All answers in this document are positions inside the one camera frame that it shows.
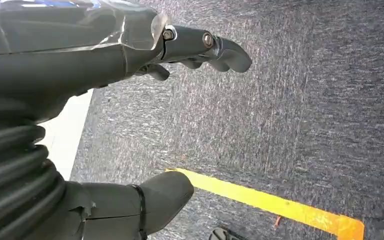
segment robotic finger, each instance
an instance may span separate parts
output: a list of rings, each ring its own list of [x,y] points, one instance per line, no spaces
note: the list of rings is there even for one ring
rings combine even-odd
[[[149,73],[157,80],[166,80],[169,75],[165,68],[156,64],[182,63],[189,69],[198,69],[208,62],[219,72],[232,69],[246,72],[253,61],[237,43],[223,37],[214,36],[202,29],[169,25],[162,33],[164,52],[160,60],[141,68],[141,73]]]

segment gray carpet floor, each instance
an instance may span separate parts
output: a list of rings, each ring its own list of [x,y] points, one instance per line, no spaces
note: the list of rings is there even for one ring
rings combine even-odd
[[[228,37],[245,74],[168,66],[94,92],[71,175],[140,183],[185,168],[384,227],[384,0],[143,0],[172,22]],[[196,190],[151,239],[333,240],[292,220]]]

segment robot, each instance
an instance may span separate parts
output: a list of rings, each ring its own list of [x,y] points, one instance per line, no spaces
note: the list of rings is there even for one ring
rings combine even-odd
[[[126,1],[0,0],[0,240],[145,240],[194,193],[179,172],[140,185],[65,181],[38,123],[67,100],[137,75],[164,81],[162,63],[246,72],[236,43],[170,25]]]

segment yellow floor marking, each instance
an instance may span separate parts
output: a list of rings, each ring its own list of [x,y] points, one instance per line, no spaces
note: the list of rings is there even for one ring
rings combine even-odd
[[[218,180],[181,168],[167,169],[185,174],[192,185],[214,194],[271,212],[282,217],[334,234],[338,240],[363,240],[364,224],[345,215],[290,201],[252,188]]]

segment hex bolt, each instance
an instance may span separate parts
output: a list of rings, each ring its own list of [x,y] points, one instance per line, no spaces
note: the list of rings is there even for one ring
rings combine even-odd
[[[209,32],[204,33],[202,41],[207,49],[210,49],[214,45],[214,38]]]
[[[162,38],[167,41],[173,40],[175,38],[175,34],[173,33],[173,31],[166,29],[164,30],[164,32],[162,32]]]

